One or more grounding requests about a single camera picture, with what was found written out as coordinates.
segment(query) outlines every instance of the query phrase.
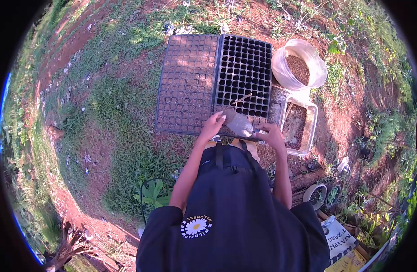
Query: black t-shirt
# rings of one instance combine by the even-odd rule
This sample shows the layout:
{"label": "black t-shirt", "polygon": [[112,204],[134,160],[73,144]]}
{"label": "black t-shirt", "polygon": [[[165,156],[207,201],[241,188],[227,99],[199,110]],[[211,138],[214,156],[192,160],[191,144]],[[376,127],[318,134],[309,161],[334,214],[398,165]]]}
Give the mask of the black t-shirt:
{"label": "black t-shirt", "polygon": [[262,169],[231,167],[199,173],[184,215],[174,206],[155,209],[136,258],[138,272],[323,271],[328,263],[309,202],[288,210]]}

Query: black seedling tray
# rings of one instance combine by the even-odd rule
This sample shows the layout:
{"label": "black seedling tray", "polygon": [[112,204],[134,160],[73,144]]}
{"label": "black seedling tray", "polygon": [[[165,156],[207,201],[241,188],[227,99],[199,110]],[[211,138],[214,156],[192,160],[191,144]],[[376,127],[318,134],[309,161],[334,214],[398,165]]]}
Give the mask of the black seedling tray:
{"label": "black seedling tray", "polygon": [[[251,123],[266,122],[271,57],[271,44],[246,37],[172,35],[160,79],[156,130],[197,135],[203,121],[228,108],[247,115]],[[226,126],[219,134],[237,137]]]}
{"label": "black seedling tray", "polygon": [[[267,121],[271,90],[272,45],[246,37],[222,35],[215,109],[234,108],[251,123]],[[244,101],[234,101],[252,94]],[[227,127],[220,135],[236,137]]]}
{"label": "black seedling tray", "polygon": [[157,99],[156,130],[200,133],[213,113],[219,36],[169,37]]}

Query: trowel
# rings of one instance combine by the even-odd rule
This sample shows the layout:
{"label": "trowel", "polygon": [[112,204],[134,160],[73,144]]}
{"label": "trowel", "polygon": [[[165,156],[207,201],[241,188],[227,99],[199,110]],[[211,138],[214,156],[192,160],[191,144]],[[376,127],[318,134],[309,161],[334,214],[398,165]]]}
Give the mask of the trowel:
{"label": "trowel", "polygon": [[248,138],[251,137],[254,132],[268,134],[268,132],[254,128],[246,115],[237,113],[234,109],[226,110],[225,115],[225,123],[227,124],[227,127],[238,136]]}

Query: pot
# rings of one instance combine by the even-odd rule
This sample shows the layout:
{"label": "pot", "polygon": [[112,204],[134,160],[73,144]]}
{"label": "pot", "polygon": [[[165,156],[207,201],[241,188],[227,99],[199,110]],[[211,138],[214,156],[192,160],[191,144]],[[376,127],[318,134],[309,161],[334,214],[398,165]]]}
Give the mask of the pot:
{"label": "pot", "polygon": [[[332,189],[334,189],[334,188],[338,188],[339,190],[338,190],[338,192],[337,192],[336,196],[334,197],[334,201],[333,201],[332,203],[328,203],[328,195],[329,195],[329,192],[331,192],[331,190],[332,190]],[[332,185],[328,185],[328,186],[326,187],[326,190],[328,191],[328,193],[326,194],[326,198],[325,198],[325,208],[326,208],[326,209],[329,209],[329,208],[331,208],[332,206],[334,206],[334,204],[335,204],[335,203],[337,202],[337,200],[339,199],[339,197],[340,197],[340,193],[341,193],[342,189],[341,189],[340,185],[337,185],[337,184],[332,184]]]}
{"label": "pot", "polygon": [[326,186],[324,184],[313,184],[313,185],[311,185],[310,187],[307,188],[307,190],[304,193],[304,197],[302,198],[303,202],[310,201],[310,198],[313,195],[313,193],[321,187],[323,188],[322,189],[322,198],[319,201],[317,201],[317,203],[315,203],[313,205],[313,209],[315,211],[318,210],[323,205],[323,203],[325,202],[326,195],[328,193],[328,189],[326,188]]}

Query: clear plastic container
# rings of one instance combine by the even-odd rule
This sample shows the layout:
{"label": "clear plastic container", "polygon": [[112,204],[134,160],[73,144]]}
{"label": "clear plastic container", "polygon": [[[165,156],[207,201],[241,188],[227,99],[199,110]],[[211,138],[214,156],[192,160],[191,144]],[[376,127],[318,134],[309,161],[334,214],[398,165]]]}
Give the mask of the clear plastic container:
{"label": "clear plastic container", "polygon": [[[295,78],[288,68],[286,58],[295,56],[302,58],[307,63],[310,71],[308,86]],[[314,46],[301,39],[291,39],[285,46],[279,48],[272,57],[272,72],[276,80],[286,89],[292,91],[309,90],[325,84],[328,76],[325,62],[319,57]]]}
{"label": "clear plastic container", "polygon": [[305,127],[304,132],[302,134],[302,141],[301,147],[299,149],[287,148],[287,154],[295,155],[295,156],[305,156],[311,149],[311,145],[313,143],[314,138],[314,131],[316,129],[317,124],[317,114],[319,110],[317,109],[316,104],[308,101],[308,100],[300,100],[295,97],[293,94],[287,95],[284,101],[281,103],[281,115],[279,117],[279,129],[282,131],[285,122],[285,112],[287,111],[287,103],[293,103],[300,107],[304,107],[307,109],[307,116],[305,119]]}

